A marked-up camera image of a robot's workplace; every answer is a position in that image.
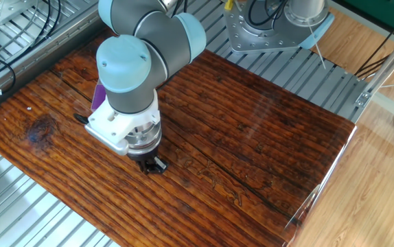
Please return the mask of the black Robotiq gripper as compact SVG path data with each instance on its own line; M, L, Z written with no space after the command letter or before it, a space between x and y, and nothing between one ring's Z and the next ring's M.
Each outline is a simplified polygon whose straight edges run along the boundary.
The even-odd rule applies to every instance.
M149 146L143 149L129 149L127 156L137 162L144 174L162 174L167 169L167 163L158 157L158 153L158 146Z

